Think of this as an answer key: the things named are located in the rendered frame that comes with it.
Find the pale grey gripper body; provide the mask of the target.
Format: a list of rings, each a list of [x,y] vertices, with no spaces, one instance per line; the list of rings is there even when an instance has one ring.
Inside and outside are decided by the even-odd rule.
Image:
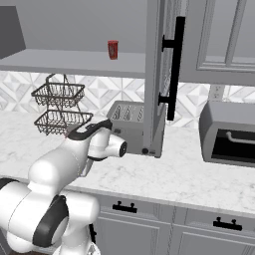
[[[80,177],[86,177],[91,170],[94,161],[90,158],[87,159],[84,170],[81,172]]]

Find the grey base cabinet door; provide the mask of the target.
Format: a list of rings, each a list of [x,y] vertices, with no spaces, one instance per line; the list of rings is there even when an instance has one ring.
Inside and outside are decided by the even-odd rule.
[[[100,216],[94,223],[102,255],[166,255],[170,225],[128,217]]]
[[[255,237],[174,224],[170,255],[255,255]]]

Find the grey open cabinet door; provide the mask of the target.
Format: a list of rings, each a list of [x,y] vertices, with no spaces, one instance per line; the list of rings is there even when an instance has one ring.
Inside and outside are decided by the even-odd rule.
[[[142,153],[154,157],[162,150],[158,94],[164,7],[165,0],[147,0]]]

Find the red bottle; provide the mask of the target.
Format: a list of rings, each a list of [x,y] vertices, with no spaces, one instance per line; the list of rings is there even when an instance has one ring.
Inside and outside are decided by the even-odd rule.
[[[108,40],[108,52],[111,60],[116,60],[118,58],[119,41],[118,40]]]

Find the grey panelled cabinet door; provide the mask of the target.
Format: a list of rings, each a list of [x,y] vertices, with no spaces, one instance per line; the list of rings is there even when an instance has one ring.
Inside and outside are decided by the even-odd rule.
[[[255,0],[183,0],[180,79],[255,87]]]

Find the silver toaster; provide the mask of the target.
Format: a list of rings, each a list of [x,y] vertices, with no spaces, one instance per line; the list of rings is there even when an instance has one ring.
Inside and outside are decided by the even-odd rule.
[[[107,113],[113,134],[127,142],[127,153],[141,154],[143,148],[143,103],[115,101]]]

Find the grey drawer front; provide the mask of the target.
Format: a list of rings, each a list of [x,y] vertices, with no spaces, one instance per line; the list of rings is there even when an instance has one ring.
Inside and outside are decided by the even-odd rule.
[[[222,222],[230,222],[232,219],[235,219],[236,223],[242,226],[242,230],[236,231],[236,230],[214,227],[212,223],[217,217],[220,217]],[[196,210],[196,209],[188,209],[186,211],[184,223],[187,226],[195,227],[195,228],[201,228],[201,229],[225,232],[225,233],[231,233],[231,234],[238,234],[238,235],[248,236],[248,237],[255,237],[255,219],[244,218],[241,216],[234,216],[234,215],[202,211],[202,210]]]
[[[109,212],[165,223],[170,223],[172,219],[173,207],[170,205],[163,205],[157,202],[147,202],[136,199],[127,199],[107,195],[98,195],[97,199],[100,202],[102,212]],[[125,206],[130,206],[131,203],[134,203],[134,207],[137,208],[137,213],[113,210],[113,204],[117,204],[118,201],[121,201],[122,205]]]

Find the grey toaster oven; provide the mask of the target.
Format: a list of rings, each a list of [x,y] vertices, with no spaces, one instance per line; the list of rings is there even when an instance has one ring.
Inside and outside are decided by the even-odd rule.
[[[255,104],[207,102],[199,136],[204,161],[255,168]]]

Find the grey wall cabinet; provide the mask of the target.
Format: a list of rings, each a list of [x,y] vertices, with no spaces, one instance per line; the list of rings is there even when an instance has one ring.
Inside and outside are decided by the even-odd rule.
[[[0,70],[144,78],[146,17],[147,0],[0,0]]]

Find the white wall outlet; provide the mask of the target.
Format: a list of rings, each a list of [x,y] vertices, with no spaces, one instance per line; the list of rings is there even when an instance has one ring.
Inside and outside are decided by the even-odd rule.
[[[224,95],[225,86],[224,85],[211,85],[208,99],[210,101],[221,102]]]

